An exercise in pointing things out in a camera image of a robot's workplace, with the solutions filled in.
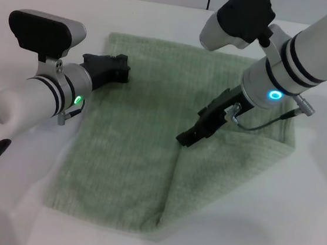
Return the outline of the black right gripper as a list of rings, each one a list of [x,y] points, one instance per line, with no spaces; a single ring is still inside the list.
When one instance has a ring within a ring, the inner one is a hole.
[[[201,139],[210,137],[226,123],[225,110],[236,103],[241,107],[237,113],[238,116],[254,108],[243,94],[241,85],[232,89],[227,88],[210,104],[199,110],[196,126],[177,135],[176,140],[179,144],[190,147]]]

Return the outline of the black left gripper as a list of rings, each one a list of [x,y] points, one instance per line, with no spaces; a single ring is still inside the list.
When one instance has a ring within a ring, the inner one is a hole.
[[[83,55],[81,66],[87,70],[92,80],[92,89],[96,90],[111,82],[128,83],[131,68],[121,68],[122,65],[128,65],[128,58],[124,54],[112,57],[87,53]]]

